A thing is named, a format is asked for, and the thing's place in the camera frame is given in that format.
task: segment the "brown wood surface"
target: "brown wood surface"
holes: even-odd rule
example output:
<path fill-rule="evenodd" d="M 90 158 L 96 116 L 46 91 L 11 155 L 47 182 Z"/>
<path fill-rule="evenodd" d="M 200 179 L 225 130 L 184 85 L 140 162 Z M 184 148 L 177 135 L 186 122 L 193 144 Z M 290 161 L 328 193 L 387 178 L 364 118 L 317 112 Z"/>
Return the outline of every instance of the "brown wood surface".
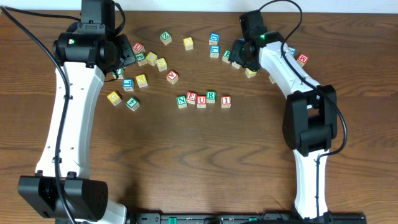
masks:
<path fill-rule="evenodd" d="M 78 12 L 54 12 L 78 16 Z M 71 21 L 13 13 L 48 48 Z M 108 183 L 109 197 L 128 206 L 165 213 L 290 210 L 295 198 L 295 161 L 282 137 L 285 99 L 268 74 L 246 78 L 210 58 L 210 32 L 221 34 L 221 51 L 240 38 L 240 13 L 127 12 L 124 33 L 165 57 L 180 74 L 133 65 L 126 77 L 145 73 L 146 88 L 131 95 L 121 82 L 106 83 L 91 135 L 92 179 Z M 269 30 L 283 35 L 298 14 L 265 15 Z M 165 46 L 159 34 L 168 30 Z M 195 48 L 185 51 L 182 39 Z M 305 70 L 332 84 L 348 125 L 348 144 L 328 158 L 326 201 L 332 212 L 364 212 L 368 223 L 398 222 L 398 15 L 311 14 L 289 40 L 309 56 Z M 55 96 L 55 67 L 39 47 L 0 16 L 0 223 L 52 223 L 17 193 L 20 175 L 32 175 L 43 151 Z M 106 95 L 119 90 L 123 103 Z M 214 105 L 179 110 L 175 97 L 188 90 L 217 91 Z M 220 96 L 233 105 L 221 109 Z M 341 143 L 339 135 L 333 149 Z"/>

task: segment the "blue block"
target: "blue block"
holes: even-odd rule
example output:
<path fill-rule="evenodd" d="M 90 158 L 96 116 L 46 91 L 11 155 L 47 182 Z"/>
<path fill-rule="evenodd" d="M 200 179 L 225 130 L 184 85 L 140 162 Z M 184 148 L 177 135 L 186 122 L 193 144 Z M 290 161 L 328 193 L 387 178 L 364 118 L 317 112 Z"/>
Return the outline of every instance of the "blue block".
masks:
<path fill-rule="evenodd" d="M 211 46 L 210 52 L 211 53 L 219 53 L 220 52 L 220 47 L 218 45 L 217 46 Z"/>
<path fill-rule="evenodd" d="M 289 47 L 289 52 L 294 56 L 294 54 L 296 54 L 296 49 L 294 47 Z"/>
<path fill-rule="evenodd" d="M 220 39 L 220 35 L 216 33 L 211 33 L 210 34 L 210 40 L 212 41 L 218 41 Z"/>
<path fill-rule="evenodd" d="M 125 87 L 132 87 L 133 86 L 133 82 L 131 78 L 126 78 L 123 80 L 123 88 Z"/>

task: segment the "wooden table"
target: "wooden table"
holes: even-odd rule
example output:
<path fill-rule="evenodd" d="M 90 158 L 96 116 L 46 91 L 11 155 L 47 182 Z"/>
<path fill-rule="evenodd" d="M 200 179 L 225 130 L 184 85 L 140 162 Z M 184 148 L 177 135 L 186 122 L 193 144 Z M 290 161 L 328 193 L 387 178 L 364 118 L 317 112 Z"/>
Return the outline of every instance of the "wooden table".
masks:
<path fill-rule="evenodd" d="M 78 12 L 52 12 L 78 16 Z M 48 48 L 71 21 L 14 15 Z M 145 73 L 149 86 L 133 95 L 140 108 L 113 106 L 106 95 L 126 94 L 106 83 L 96 105 L 91 135 L 91 178 L 108 183 L 109 197 L 130 207 L 165 213 L 261 213 L 290 210 L 296 173 L 282 136 L 285 99 L 264 70 L 246 78 L 210 58 L 210 32 L 221 51 L 241 37 L 240 13 L 127 12 L 123 30 L 133 43 L 165 57 L 180 74 L 137 64 L 126 77 Z M 269 30 L 282 35 L 298 14 L 269 13 Z M 121 18 L 117 15 L 117 24 Z M 39 47 L 0 16 L 0 223 L 44 220 L 17 193 L 20 175 L 33 175 L 41 157 L 55 96 L 55 67 Z M 168 30 L 165 46 L 159 34 Z M 185 51 L 182 39 L 195 48 Z M 326 201 L 332 212 L 364 212 L 368 223 L 398 221 L 398 16 L 306 13 L 289 44 L 309 56 L 305 70 L 332 84 L 348 125 L 348 144 L 328 158 Z M 217 91 L 214 105 L 179 110 L 175 97 L 188 90 Z M 221 109 L 220 96 L 233 105 Z M 341 126 L 333 149 L 341 143 Z"/>

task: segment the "white wall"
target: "white wall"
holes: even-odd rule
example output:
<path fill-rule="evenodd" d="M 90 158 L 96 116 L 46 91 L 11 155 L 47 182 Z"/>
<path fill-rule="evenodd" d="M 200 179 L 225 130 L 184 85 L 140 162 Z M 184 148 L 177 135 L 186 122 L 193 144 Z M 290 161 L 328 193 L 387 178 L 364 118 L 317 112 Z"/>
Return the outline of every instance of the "white wall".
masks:
<path fill-rule="evenodd" d="M 243 12 L 270 0 L 117 0 L 123 10 Z M 398 13 L 398 0 L 295 0 L 304 12 Z M 19 9 L 79 10 L 81 0 L 0 0 Z M 264 11 L 295 12 L 287 2 L 267 6 Z"/>

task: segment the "wooden cube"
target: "wooden cube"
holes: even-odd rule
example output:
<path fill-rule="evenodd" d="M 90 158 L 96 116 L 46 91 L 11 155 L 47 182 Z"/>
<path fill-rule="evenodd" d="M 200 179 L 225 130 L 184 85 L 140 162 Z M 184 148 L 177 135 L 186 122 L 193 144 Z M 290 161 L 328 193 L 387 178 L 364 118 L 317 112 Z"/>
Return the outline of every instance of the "wooden cube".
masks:
<path fill-rule="evenodd" d="M 122 102 L 122 99 L 120 99 L 120 96 L 115 91 L 113 91 L 107 97 L 108 97 L 108 100 L 113 104 L 113 106 L 116 106 L 120 102 Z"/>
<path fill-rule="evenodd" d="M 257 74 L 257 72 L 254 72 L 248 68 L 246 68 L 244 72 L 248 78 L 254 77 Z"/>
<path fill-rule="evenodd" d="M 211 46 L 210 47 L 210 57 L 218 58 L 220 56 L 220 47 L 219 46 Z"/>
<path fill-rule="evenodd" d="M 207 103 L 216 103 L 216 91 L 207 91 L 206 100 Z"/>
<path fill-rule="evenodd" d="M 198 96 L 197 106 L 198 108 L 206 108 L 206 96 Z"/>
<path fill-rule="evenodd" d="M 232 66 L 233 66 L 234 68 L 237 68 L 237 69 L 240 69 L 240 68 L 241 68 L 241 65 L 238 64 L 238 63 L 236 63 L 236 62 L 232 62 Z"/>
<path fill-rule="evenodd" d="M 167 81 L 173 84 L 178 81 L 178 74 L 175 71 L 170 71 L 169 74 L 166 75 Z"/>
<path fill-rule="evenodd" d="M 188 37 L 188 38 L 184 39 L 184 46 L 185 46 L 185 50 L 192 50 L 193 49 L 192 37 Z"/>
<path fill-rule="evenodd" d="M 134 82 L 132 81 L 132 78 L 123 80 L 123 88 L 124 91 L 134 91 Z"/>
<path fill-rule="evenodd" d="M 216 33 L 211 33 L 209 38 L 209 45 L 217 45 L 220 39 L 220 35 Z"/>
<path fill-rule="evenodd" d="M 296 49 L 294 47 L 289 47 L 289 52 L 294 56 L 296 54 Z"/>
<path fill-rule="evenodd" d="M 123 77 L 123 75 L 124 75 L 124 69 L 123 69 L 123 68 L 117 69 L 117 70 L 116 70 L 116 73 L 118 74 L 118 77 L 119 77 L 119 78 L 117 78 L 117 79 L 123 79 L 123 78 L 124 78 L 124 77 Z"/>
<path fill-rule="evenodd" d="M 157 60 L 157 55 L 152 53 L 152 52 L 149 52 L 149 54 L 147 55 L 146 59 L 147 59 L 147 62 L 148 62 L 149 65 L 155 66 L 156 65 L 156 60 Z"/>
<path fill-rule="evenodd" d="M 225 50 L 224 55 L 223 55 L 223 62 L 230 63 L 230 61 L 229 61 L 230 53 L 231 52 L 229 50 Z"/>
<path fill-rule="evenodd" d="M 138 101 L 137 101 L 134 97 L 131 97 L 131 98 L 126 102 L 126 106 L 127 106 L 130 110 L 135 111 L 136 109 L 138 109 L 139 103 L 138 103 Z"/>
<path fill-rule="evenodd" d="M 138 62 L 139 66 L 142 66 L 142 65 L 145 65 L 145 64 L 148 63 L 147 59 L 145 58 L 145 54 L 144 53 L 136 54 L 136 59 L 137 59 L 137 62 Z"/>
<path fill-rule="evenodd" d="M 167 45 L 169 43 L 171 43 L 172 41 L 172 36 L 170 35 L 169 32 L 165 31 L 160 35 L 160 40 L 162 41 L 162 43 L 164 45 Z"/>
<path fill-rule="evenodd" d="M 272 77 L 272 75 L 269 75 L 269 81 L 271 81 L 272 84 L 275 84 L 276 81 L 274 80 L 274 77 Z"/>
<path fill-rule="evenodd" d="M 187 100 L 185 99 L 185 96 L 178 96 L 177 97 L 177 106 L 180 109 L 188 106 Z"/>
<path fill-rule="evenodd" d="M 303 67 L 308 62 L 308 57 L 304 54 L 300 54 L 297 58 L 297 63 Z"/>
<path fill-rule="evenodd" d="M 230 108 L 231 107 L 231 97 L 230 96 L 222 96 L 221 97 L 221 108 Z"/>
<path fill-rule="evenodd" d="M 193 93 L 193 92 L 188 92 L 187 93 L 187 102 L 195 105 L 196 101 L 197 101 L 197 94 Z"/>
<path fill-rule="evenodd" d="M 139 54 L 139 53 L 141 53 L 141 52 L 145 52 L 145 48 L 144 48 L 144 46 L 142 45 L 142 44 L 140 44 L 140 43 L 136 43 L 136 44 L 134 44 L 133 46 L 132 46 L 132 51 L 135 53 L 135 54 Z"/>
<path fill-rule="evenodd" d="M 148 82 L 147 82 L 147 78 L 145 77 L 145 74 L 136 76 L 136 81 L 137 81 L 139 88 L 148 86 Z"/>
<path fill-rule="evenodd" d="M 164 58 L 157 59 L 156 65 L 160 72 L 167 69 L 167 63 L 166 60 L 164 60 Z"/>

